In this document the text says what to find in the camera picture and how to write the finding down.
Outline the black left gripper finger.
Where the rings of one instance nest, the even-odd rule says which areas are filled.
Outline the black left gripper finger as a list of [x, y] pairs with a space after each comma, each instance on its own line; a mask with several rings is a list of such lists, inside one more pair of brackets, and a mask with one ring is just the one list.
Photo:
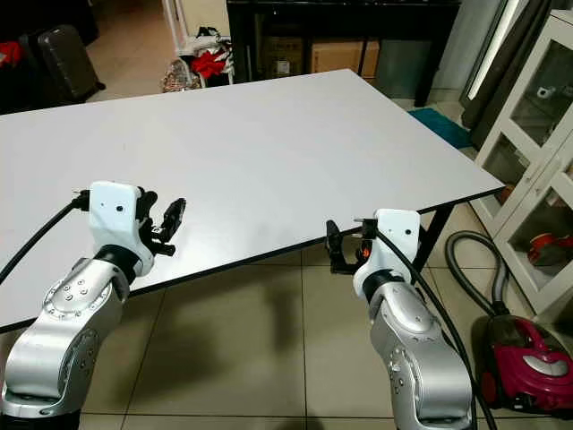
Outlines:
[[163, 240], [172, 240], [177, 230], [183, 225], [185, 209], [187, 209], [185, 198], [176, 198], [167, 206], [167, 211], [161, 218], [161, 238]]

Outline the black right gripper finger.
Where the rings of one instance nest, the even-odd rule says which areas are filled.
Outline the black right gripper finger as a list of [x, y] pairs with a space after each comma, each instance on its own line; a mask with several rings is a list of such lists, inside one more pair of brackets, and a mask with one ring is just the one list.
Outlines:
[[347, 261], [343, 253], [344, 234], [332, 219], [326, 220], [326, 251], [329, 257], [330, 271], [346, 274]]

